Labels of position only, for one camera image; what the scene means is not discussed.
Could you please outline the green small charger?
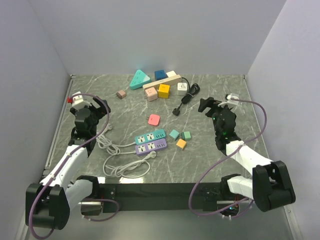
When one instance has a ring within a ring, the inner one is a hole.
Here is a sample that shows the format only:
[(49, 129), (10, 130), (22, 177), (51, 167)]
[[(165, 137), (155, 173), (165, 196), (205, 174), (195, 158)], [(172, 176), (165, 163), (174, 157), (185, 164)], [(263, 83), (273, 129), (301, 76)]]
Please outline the green small charger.
[(191, 136), (191, 133), (189, 131), (184, 131), (184, 132), (181, 133), (181, 138), (184, 141), (188, 141), (188, 140), (192, 139), (192, 136)]

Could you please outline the teal small charger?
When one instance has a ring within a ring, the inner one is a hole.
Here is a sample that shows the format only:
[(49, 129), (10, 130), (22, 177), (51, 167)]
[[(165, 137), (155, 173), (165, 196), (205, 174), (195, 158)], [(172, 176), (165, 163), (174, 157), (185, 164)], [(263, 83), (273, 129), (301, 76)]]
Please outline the teal small charger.
[(174, 140), (176, 140), (176, 139), (180, 136), (180, 133), (179, 133), (177, 130), (173, 129), (173, 130), (169, 133), (169, 136), (170, 136), (171, 138), (173, 138)]

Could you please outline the orange small charger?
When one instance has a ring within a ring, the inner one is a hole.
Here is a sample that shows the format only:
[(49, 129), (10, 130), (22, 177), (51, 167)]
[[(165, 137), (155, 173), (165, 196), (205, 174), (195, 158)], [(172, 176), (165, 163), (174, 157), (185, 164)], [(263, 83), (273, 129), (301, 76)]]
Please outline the orange small charger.
[(183, 139), (179, 139), (176, 143), (176, 146), (182, 150), (186, 147), (186, 145), (187, 145), (187, 142)]

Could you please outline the purple power strip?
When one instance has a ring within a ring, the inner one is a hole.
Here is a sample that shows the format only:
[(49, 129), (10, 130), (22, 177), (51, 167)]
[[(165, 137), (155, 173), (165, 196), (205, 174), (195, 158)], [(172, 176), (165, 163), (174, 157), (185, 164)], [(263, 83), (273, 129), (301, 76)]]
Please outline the purple power strip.
[(144, 156), (152, 151), (158, 152), (168, 147), (167, 141), (162, 138), (151, 142), (143, 143), (135, 146), (135, 151), (138, 156)]

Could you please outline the teal power strip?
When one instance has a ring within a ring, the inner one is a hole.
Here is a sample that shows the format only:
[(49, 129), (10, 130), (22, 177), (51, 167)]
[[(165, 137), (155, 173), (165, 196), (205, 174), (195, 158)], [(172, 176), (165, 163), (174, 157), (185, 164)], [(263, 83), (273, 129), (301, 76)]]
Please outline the teal power strip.
[(164, 129), (157, 129), (152, 132), (144, 133), (134, 138), (136, 145), (149, 143), (155, 140), (163, 139), (166, 137)]

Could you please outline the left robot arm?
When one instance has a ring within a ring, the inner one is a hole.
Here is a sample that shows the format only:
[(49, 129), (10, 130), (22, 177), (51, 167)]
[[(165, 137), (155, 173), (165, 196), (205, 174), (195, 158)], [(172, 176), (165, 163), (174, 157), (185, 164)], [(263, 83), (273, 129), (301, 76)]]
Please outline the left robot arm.
[(89, 158), (95, 148), (100, 119), (109, 118), (111, 109), (106, 100), (92, 95), (99, 105), (85, 101), (83, 93), (75, 93), (68, 98), (72, 104), (70, 112), (74, 115), (74, 128), (67, 149), (54, 169), (40, 181), (32, 183), (25, 192), (25, 223), (29, 228), (38, 227), (62, 230), (71, 210), (84, 198), (96, 200), (100, 195), (98, 179), (81, 176), (70, 184), (75, 173)]

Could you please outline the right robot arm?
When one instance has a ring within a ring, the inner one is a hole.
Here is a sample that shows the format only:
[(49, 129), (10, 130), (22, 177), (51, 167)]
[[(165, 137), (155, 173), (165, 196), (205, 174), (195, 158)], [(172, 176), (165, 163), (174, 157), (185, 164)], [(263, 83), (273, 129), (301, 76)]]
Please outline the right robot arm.
[(229, 94), (222, 102), (208, 97), (201, 99), (198, 111), (212, 119), (215, 144), (226, 157), (235, 160), (251, 178), (231, 174), (221, 178), (219, 195), (230, 200), (236, 195), (253, 200), (262, 212), (293, 204), (296, 194), (286, 164), (268, 159), (247, 145), (235, 132), (236, 114), (232, 111), (241, 100)]

